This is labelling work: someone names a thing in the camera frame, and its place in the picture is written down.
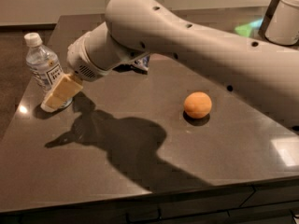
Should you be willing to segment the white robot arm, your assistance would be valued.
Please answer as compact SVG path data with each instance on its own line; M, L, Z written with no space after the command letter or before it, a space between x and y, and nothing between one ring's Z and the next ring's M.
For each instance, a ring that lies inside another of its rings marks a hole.
M194 69L287 128L299 125L299 51L185 21L155 0L110 0L105 20L68 48L70 73L46 94L48 112L113 68L159 53Z

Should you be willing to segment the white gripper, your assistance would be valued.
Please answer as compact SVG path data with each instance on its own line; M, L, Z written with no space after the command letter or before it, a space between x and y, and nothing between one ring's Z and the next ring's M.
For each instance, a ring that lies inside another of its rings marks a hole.
M98 68L89 58L85 48L88 37L89 33L86 33L68 47L67 63L74 74L64 74L47 92L41 104L44 111L55 112L60 109L82 90L82 80L94 82L108 74L108 71Z

